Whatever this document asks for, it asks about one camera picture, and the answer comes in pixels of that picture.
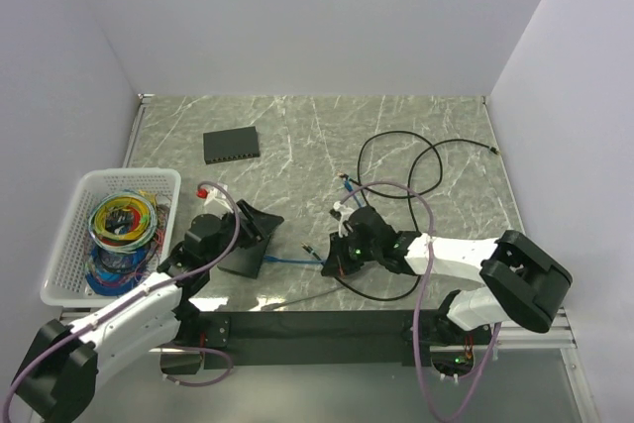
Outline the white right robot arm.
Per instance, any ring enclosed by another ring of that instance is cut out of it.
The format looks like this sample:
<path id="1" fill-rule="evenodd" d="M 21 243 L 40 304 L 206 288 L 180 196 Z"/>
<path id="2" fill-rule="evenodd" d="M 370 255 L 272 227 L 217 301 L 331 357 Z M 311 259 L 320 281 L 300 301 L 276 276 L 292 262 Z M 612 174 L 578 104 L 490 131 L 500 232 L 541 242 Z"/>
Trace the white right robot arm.
<path id="1" fill-rule="evenodd" d="M 343 278 L 377 263 L 394 274 L 441 275 L 475 284 L 474 290 L 450 292 L 439 306 L 434 326 L 448 343 L 506 321 L 545 334 L 573 283 L 561 264 L 515 230 L 496 239 L 438 238 L 397 231 L 371 207 L 336 206 L 335 213 L 340 227 L 329 237 L 322 276 Z"/>

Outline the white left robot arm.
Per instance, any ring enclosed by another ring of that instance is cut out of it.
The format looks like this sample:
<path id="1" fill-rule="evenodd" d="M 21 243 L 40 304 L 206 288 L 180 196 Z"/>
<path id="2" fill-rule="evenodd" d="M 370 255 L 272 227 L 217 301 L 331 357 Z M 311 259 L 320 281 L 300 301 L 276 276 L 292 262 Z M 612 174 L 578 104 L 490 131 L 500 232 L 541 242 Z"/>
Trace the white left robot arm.
<path id="1" fill-rule="evenodd" d="M 37 333 L 2 409 L 20 397 L 47 422 L 72 422 L 97 389 L 152 348 L 192 343 L 199 332 L 190 298 L 233 250 L 271 238 L 283 218 L 244 200 L 218 217 L 196 216 L 164 260 L 136 288 L 70 324 L 51 320 Z"/>

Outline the dark grey network switch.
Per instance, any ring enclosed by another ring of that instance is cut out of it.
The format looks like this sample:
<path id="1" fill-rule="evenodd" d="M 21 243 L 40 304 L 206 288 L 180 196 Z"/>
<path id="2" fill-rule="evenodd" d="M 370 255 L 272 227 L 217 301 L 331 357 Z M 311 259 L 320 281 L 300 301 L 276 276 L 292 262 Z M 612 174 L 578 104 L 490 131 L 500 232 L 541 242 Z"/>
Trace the dark grey network switch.
<path id="1" fill-rule="evenodd" d="M 257 279 L 269 242 L 270 238 L 265 238 L 248 248 L 235 248 L 216 267 L 235 276 Z"/>

